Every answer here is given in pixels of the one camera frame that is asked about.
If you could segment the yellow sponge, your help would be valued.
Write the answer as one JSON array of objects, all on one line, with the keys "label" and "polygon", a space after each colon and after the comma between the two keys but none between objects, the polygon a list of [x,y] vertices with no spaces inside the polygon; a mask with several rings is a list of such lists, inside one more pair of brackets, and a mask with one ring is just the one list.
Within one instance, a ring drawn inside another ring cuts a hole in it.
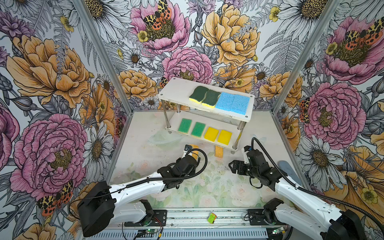
[{"label": "yellow sponge", "polygon": [[215,142],[218,134],[219,134],[219,130],[217,130],[215,128],[208,127],[208,129],[204,135],[204,139],[211,141],[211,142]]},{"label": "yellow sponge", "polygon": [[219,137],[218,137],[218,143],[223,145],[228,145],[232,137],[232,132],[221,130]]}]

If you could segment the green scrub sponge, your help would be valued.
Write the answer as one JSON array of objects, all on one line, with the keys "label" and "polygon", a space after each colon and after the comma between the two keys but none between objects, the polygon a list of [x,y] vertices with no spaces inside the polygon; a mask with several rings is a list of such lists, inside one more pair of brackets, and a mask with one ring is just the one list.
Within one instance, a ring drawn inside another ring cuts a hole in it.
[{"label": "green scrub sponge", "polygon": [[183,134],[188,134],[191,125],[192,125],[192,120],[191,119],[183,118],[181,120],[180,125],[179,125],[178,132],[183,133]]},{"label": "green scrub sponge", "polygon": [[201,138],[203,135],[203,132],[205,130],[206,124],[196,122],[195,126],[191,132],[191,136],[196,137],[196,138]]}]

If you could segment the blue cellulose sponge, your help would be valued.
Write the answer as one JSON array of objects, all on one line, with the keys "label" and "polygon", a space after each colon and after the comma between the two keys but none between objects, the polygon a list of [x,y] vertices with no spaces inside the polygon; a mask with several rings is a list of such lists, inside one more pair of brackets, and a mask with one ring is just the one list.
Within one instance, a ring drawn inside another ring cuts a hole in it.
[{"label": "blue cellulose sponge", "polygon": [[230,112],[232,110],[232,104],[234,99],[235,99],[235,95],[223,92],[220,94],[219,99],[215,105],[215,108]]},{"label": "blue cellulose sponge", "polygon": [[230,110],[233,113],[245,115],[249,105],[250,98],[241,95],[235,95],[234,100],[231,104]]}]

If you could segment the dark green scouring sponge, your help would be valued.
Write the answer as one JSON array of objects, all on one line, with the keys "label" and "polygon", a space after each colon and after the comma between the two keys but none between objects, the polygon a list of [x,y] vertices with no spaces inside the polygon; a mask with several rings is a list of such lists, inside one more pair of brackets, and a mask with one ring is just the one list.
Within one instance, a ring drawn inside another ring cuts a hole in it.
[{"label": "dark green scouring sponge", "polygon": [[221,92],[208,90],[206,92],[204,100],[202,101],[202,105],[208,108],[214,108],[220,98],[220,95],[221,95]]},{"label": "dark green scouring sponge", "polygon": [[208,91],[209,89],[206,87],[197,86],[194,89],[194,92],[189,96],[189,100],[194,103],[200,104],[205,99]]}]

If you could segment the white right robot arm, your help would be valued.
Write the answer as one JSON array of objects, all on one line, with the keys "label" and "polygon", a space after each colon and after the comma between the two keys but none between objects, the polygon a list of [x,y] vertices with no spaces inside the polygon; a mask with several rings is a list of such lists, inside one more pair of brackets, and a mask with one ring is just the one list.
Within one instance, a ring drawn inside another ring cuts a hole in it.
[{"label": "white right robot arm", "polygon": [[365,240],[364,226],[353,211],[342,211],[322,197],[307,193],[302,187],[280,170],[273,162],[268,163],[259,150],[244,148],[244,160],[229,163],[231,172],[257,179],[263,187],[287,198],[295,207],[274,198],[264,205],[262,213],[249,211],[252,225],[285,224],[299,230],[314,240]]}]

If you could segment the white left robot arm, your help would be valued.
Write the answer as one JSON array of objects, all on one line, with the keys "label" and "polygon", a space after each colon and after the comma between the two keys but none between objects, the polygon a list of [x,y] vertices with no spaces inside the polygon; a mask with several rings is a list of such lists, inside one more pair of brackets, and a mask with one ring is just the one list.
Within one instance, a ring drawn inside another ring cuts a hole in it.
[{"label": "white left robot arm", "polygon": [[157,217],[145,197],[177,188],[184,179],[193,178],[199,163],[197,154],[184,154],[145,178],[118,185],[97,183],[77,205],[84,237],[112,224],[149,225]]}]

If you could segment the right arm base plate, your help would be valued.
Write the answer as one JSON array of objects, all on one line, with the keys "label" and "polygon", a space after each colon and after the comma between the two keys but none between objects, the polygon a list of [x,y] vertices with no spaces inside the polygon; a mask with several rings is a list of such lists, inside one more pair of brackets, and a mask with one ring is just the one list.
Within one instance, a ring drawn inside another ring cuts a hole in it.
[{"label": "right arm base plate", "polygon": [[266,209],[248,209],[247,216],[245,216],[245,219],[248,219],[251,226],[285,225],[277,219],[275,213],[272,210]]}]

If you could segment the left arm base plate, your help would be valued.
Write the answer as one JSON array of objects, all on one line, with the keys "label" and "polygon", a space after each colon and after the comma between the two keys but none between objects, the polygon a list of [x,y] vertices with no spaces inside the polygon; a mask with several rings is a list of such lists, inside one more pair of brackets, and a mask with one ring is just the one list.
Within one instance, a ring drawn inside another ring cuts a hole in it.
[{"label": "left arm base plate", "polygon": [[151,218],[145,217],[138,223],[124,222],[125,227],[165,227],[167,223],[167,210],[154,210]]}]

